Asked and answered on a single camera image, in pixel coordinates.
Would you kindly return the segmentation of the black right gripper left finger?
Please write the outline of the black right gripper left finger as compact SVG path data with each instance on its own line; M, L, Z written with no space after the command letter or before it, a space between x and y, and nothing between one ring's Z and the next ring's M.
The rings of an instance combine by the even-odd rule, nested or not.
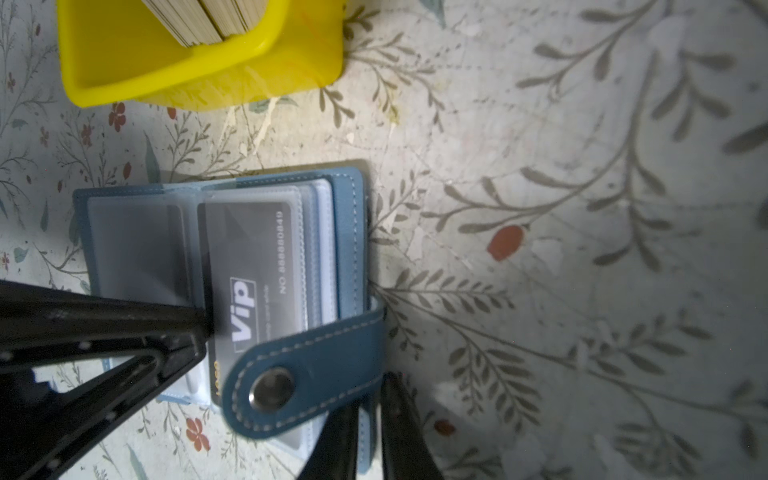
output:
M357 474L359 402L330 413L297 480L354 480Z

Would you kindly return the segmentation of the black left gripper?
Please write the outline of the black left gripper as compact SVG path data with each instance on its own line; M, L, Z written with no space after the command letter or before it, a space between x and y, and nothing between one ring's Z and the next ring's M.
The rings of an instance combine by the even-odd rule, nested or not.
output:
M203 310L1 283L1 476L57 479L202 362Z

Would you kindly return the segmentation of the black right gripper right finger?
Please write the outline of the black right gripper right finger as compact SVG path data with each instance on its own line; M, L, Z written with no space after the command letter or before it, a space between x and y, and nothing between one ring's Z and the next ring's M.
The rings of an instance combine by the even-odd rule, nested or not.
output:
M443 480L421 432L416 409L401 377L387 372L381 388L383 478Z

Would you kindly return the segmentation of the blue leather card holder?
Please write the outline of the blue leather card holder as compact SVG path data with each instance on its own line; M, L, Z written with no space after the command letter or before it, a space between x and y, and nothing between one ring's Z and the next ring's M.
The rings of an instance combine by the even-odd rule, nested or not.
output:
M297 332L242 355L217 407L199 205L272 199L302 209L303 279L296 283L306 319ZM384 307L367 291L367 192L357 168L79 189L73 201L94 295L197 307L212 320L205 358L162 393L164 400L209 407L237 434L270 439L306 459L327 416L368 400L379 385Z

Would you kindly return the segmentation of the yellow plastic card tray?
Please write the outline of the yellow plastic card tray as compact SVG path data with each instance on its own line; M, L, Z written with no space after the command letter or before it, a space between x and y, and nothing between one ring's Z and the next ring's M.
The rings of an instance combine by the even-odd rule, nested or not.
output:
M81 108L121 101L210 111L336 81L341 1L271 1L254 30L186 48L140 1L56 4L64 90Z

